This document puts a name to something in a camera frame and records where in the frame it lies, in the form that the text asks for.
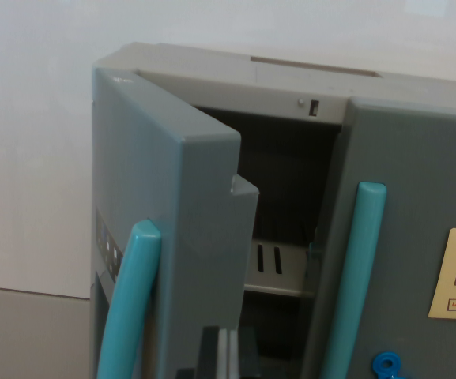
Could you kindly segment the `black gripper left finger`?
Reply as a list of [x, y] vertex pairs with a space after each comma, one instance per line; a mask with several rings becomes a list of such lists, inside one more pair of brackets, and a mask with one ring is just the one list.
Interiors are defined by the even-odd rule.
[[204, 327], [196, 366], [178, 369], [175, 378], [228, 378], [228, 330], [219, 326]]

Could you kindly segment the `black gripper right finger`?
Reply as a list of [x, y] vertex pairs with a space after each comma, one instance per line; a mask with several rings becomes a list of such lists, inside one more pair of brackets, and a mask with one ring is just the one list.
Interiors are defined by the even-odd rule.
[[228, 332], [228, 378], [260, 378], [255, 330], [239, 326]]

